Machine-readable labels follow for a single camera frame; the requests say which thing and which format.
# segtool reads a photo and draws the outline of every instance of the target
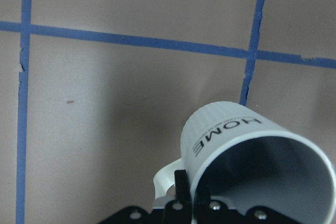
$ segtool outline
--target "mug handle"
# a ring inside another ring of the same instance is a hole
[[[182,159],[164,166],[154,176],[155,198],[167,195],[168,189],[175,184],[174,171],[183,169]]]

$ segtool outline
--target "mug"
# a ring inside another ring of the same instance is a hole
[[[154,176],[155,198],[166,195],[177,169],[187,172],[193,203],[206,182],[243,215],[266,206],[304,224],[330,224],[335,212],[336,177],[324,152],[237,103],[210,103],[190,116],[181,158]]]

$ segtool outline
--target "black metal bracket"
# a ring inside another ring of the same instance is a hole
[[[270,208],[256,206],[241,215],[230,209],[220,197],[211,196],[206,188],[196,195],[193,207],[190,186],[185,170],[176,170],[175,197],[169,196],[154,201],[149,214],[137,206],[121,209],[98,224],[190,224],[192,216],[198,224],[302,224]]]

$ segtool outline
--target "blue tape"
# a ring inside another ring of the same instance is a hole
[[[215,45],[177,41],[169,39],[157,39],[148,37],[138,37],[120,34],[99,33],[95,31],[84,31],[68,28],[57,28],[49,26],[31,25],[30,32],[37,35],[54,36],[61,38],[91,40],[107,42],[121,45],[139,46],[172,49],[180,51],[198,52],[202,54],[230,56],[236,58],[246,58],[248,52],[243,49],[221,47]]]
[[[249,85],[253,78],[254,67],[257,59],[257,49],[260,39],[260,25],[262,21],[262,11],[264,7],[265,0],[257,0],[255,12],[253,16],[253,24],[250,36],[250,43],[248,47],[249,56],[246,60],[245,65],[245,77],[243,79],[243,85],[240,92],[239,103],[241,105],[246,105],[248,99]]]
[[[15,23],[15,22],[0,21],[0,30],[1,31],[20,32],[21,31],[21,24],[20,23]]]
[[[305,59],[300,55],[284,54],[280,52],[257,51],[257,59],[336,69],[336,60],[334,59]]]
[[[25,221],[25,186],[26,186],[26,143],[27,143],[27,101],[30,20],[32,0],[22,0],[20,63],[23,72],[19,73],[18,120],[17,120],[17,167],[16,167],[16,224]]]

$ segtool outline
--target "screw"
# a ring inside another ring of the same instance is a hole
[[[176,202],[176,203],[173,204],[173,209],[174,210],[182,210],[183,205],[180,202]]]
[[[266,220],[267,219],[267,214],[262,210],[256,210],[254,212],[254,217],[256,217],[259,220]]]
[[[130,214],[130,218],[132,220],[139,220],[141,218],[141,213],[139,212],[133,212]]]
[[[210,204],[209,204],[209,207],[212,210],[220,210],[220,203],[217,202],[217,201],[211,201]]]

